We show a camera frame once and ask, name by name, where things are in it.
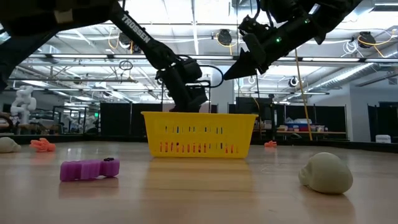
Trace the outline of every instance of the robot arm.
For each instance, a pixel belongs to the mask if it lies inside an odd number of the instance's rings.
[[[326,33],[332,31],[361,1],[257,0],[259,9],[272,14],[276,22],[285,24],[276,28],[258,23],[256,17],[246,16],[238,28],[249,52],[241,49],[239,59],[227,71],[224,79],[255,75],[256,69],[264,73],[272,62],[312,38],[321,44]],[[310,15],[315,4],[319,7]]]
[[[61,30],[84,27],[111,20],[145,53],[149,63],[158,70],[175,102],[174,111],[198,112],[208,100],[205,87],[189,85],[202,76],[199,64],[191,58],[182,59],[165,44],[154,40],[117,0],[2,0],[0,22],[11,38],[0,45],[0,91],[19,63]],[[20,49],[14,58],[7,52]]]

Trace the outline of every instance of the white skull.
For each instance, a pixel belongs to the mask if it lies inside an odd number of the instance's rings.
[[[0,153],[19,152],[21,146],[9,137],[0,138]]]
[[[298,174],[300,183],[324,194],[342,194],[353,185],[353,175],[337,156],[322,152],[314,155]]]

